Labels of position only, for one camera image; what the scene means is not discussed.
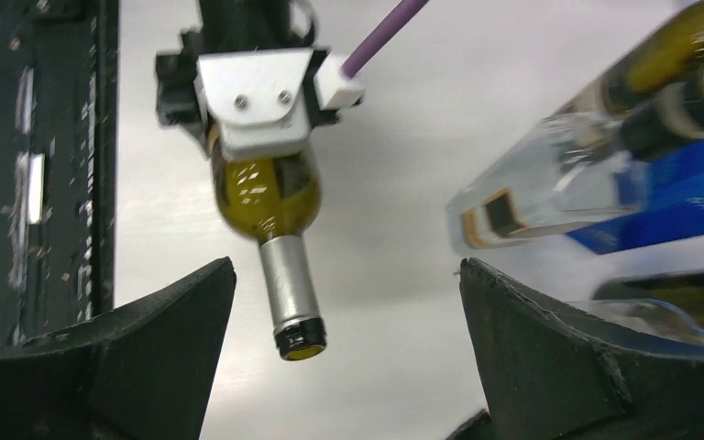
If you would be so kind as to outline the blue square glass bottle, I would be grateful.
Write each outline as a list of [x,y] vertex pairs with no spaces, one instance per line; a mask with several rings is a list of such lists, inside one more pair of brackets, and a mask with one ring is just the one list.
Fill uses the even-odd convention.
[[648,205],[566,233],[598,254],[704,236],[704,141],[649,164]]

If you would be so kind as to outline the green wine bottle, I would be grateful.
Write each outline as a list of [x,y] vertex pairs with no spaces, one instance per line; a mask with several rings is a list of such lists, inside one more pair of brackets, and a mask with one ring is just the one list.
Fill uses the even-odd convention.
[[669,272],[608,280],[598,287],[596,301],[647,301],[674,306],[704,330],[704,271]]
[[554,116],[620,118],[704,61],[704,1],[689,5],[611,65]]
[[218,211],[233,230],[258,245],[280,357],[301,361],[320,354],[327,346],[325,323],[303,239],[322,199],[312,150],[229,161],[218,126],[208,129],[206,148]]

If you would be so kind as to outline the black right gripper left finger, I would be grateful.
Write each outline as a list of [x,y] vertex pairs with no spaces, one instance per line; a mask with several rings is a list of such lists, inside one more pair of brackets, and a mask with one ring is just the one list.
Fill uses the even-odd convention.
[[237,276],[214,260],[94,319],[0,348],[0,439],[196,439]]

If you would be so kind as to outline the clear square bottle black cap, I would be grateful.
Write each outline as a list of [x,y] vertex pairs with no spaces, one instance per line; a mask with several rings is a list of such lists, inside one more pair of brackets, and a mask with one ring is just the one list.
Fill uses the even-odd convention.
[[622,118],[545,118],[450,201],[453,247],[468,256],[639,213],[655,162],[702,144],[704,61]]

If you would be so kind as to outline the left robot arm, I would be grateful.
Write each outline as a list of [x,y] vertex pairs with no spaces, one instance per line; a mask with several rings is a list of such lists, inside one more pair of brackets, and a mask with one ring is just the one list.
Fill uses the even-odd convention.
[[156,115],[161,127],[181,127],[203,144],[210,124],[193,84],[196,63],[206,54],[252,50],[310,49],[313,51],[302,81],[311,127],[340,122],[336,110],[322,110],[316,102],[313,77],[329,56],[315,45],[317,17],[308,1],[214,1],[197,3],[202,24],[181,31],[181,48],[155,55]]

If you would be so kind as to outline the clear round glass bottle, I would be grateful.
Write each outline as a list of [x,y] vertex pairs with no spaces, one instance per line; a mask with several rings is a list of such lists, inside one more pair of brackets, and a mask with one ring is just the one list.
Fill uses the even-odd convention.
[[704,324],[670,302],[655,299],[584,300],[569,305],[601,320],[663,339],[704,347]]

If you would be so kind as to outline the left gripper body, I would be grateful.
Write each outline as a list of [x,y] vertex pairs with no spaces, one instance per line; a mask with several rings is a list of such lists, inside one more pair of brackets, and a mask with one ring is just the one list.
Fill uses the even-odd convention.
[[[156,113],[163,127],[180,127],[198,143],[206,141],[210,123],[204,118],[208,112],[201,108],[195,91],[198,57],[209,51],[202,30],[191,27],[181,31],[181,49],[178,52],[158,52],[155,56],[157,81]],[[329,56],[329,49],[316,47],[312,38],[294,36],[292,43],[299,49],[312,49],[307,73],[302,81],[311,127],[332,126],[341,121],[336,110],[322,110],[316,102],[314,75]]]

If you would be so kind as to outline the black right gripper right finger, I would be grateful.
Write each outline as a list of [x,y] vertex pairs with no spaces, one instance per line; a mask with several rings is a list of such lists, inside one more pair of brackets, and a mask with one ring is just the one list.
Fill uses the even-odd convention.
[[636,332],[467,258],[459,290],[488,406],[456,439],[704,439],[704,346]]

